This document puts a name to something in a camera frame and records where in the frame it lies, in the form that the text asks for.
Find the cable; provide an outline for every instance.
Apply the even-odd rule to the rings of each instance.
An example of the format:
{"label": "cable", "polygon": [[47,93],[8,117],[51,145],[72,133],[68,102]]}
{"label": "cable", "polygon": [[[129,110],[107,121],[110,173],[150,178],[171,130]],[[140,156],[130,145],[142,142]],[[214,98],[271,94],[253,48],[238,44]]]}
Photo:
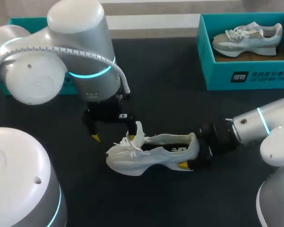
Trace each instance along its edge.
{"label": "cable", "polygon": [[64,48],[64,47],[56,47],[56,46],[33,46],[33,47],[22,47],[21,49],[15,49],[12,51],[8,51],[2,56],[0,56],[0,65],[7,59],[9,56],[12,56],[16,53],[21,53],[21,52],[29,52],[29,51],[44,51],[44,52],[53,52],[55,54],[57,53],[64,53],[64,54],[69,54],[69,55],[75,55],[75,56],[80,56],[80,57],[85,57],[85,58],[90,58],[97,60],[99,62],[105,63],[107,65],[110,65],[120,76],[122,83],[123,83],[123,88],[124,92],[126,94],[129,94],[131,91],[129,89],[127,79],[125,74],[123,73],[122,69],[113,63],[111,60],[104,58],[98,54],[91,53],[91,52],[86,52],[86,51],[79,51],[79,50],[74,50],[70,48]]}

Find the black table surface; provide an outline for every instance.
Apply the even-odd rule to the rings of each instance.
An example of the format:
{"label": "black table surface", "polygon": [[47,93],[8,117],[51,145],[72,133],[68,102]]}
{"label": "black table surface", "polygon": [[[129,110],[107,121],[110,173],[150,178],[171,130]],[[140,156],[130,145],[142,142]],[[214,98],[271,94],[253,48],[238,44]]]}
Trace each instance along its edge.
{"label": "black table surface", "polygon": [[[284,97],[283,90],[206,91],[194,38],[114,40],[135,111],[147,136],[186,134],[205,121],[232,118]],[[96,143],[81,122],[86,104],[58,96],[27,106],[0,92],[0,127],[23,130],[45,147],[68,206],[68,226],[259,227],[256,196],[274,172],[259,144],[216,157],[199,172],[150,168],[140,177],[120,175],[105,152],[126,133],[100,124]]]}

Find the shoelace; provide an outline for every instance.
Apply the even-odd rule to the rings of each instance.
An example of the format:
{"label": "shoelace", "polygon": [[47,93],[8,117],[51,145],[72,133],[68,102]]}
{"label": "shoelace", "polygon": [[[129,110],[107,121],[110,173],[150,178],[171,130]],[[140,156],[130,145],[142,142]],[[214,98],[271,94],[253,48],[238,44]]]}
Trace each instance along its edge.
{"label": "shoelace", "polygon": [[238,38],[242,38],[242,37],[248,37],[249,32],[248,31],[244,31],[244,29],[241,29],[243,26],[239,26],[236,27],[233,30],[225,30],[226,36],[231,40],[235,40]]}
{"label": "shoelace", "polygon": [[[149,137],[144,137],[144,141],[149,142],[150,141]],[[130,146],[131,147],[131,150],[130,150],[131,158],[138,157],[139,155],[150,155],[150,153],[144,152],[141,148],[138,148],[131,143],[131,141],[129,139],[128,132],[126,134],[126,137],[124,137],[119,144],[118,143],[114,143],[114,144],[117,145],[117,146],[121,146],[121,147]]]}

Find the shoe logo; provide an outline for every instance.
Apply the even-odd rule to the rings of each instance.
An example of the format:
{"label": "shoe logo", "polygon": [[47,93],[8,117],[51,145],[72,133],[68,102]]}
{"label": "shoe logo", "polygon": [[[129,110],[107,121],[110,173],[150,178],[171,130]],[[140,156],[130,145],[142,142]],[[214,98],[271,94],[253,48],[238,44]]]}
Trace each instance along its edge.
{"label": "shoe logo", "polygon": [[173,148],[171,151],[185,151],[187,148]]}

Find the teal shoe box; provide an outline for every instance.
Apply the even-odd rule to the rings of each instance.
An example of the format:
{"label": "teal shoe box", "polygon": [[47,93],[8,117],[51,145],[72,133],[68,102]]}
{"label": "teal shoe box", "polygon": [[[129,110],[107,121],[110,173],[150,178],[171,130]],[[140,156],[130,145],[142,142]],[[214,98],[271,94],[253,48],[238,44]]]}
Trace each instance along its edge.
{"label": "teal shoe box", "polygon": [[284,61],[215,61],[212,38],[254,21],[261,26],[282,24],[284,52],[284,12],[201,15],[197,47],[208,90],[284,88]]}
{"label": "teal shoe box", "polygon": [[[18,25],[25,28],[30,33],[35,33],[41,29],[47,27],[46,17],[12,17],[9,19],[8,25]],[[10,92],[7,90],[5,84],[0,83],[0,89],[3,94],[10,96]],[[75,95],[77,90],[71,80],[69,73],[65,74],[63,86],[59,92],[60,95]]]}

